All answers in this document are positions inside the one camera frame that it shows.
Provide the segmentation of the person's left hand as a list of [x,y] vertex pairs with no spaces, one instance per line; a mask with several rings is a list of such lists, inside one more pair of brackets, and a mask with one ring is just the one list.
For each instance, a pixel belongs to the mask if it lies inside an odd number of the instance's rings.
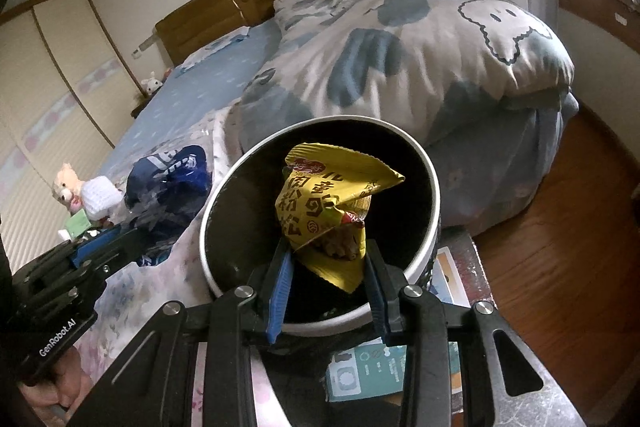
[[79,351],[70,347],[52,366],[53,376],[35,386],[18,384],[23,397],[46,426],[65,426],[93,387],[81,367]]

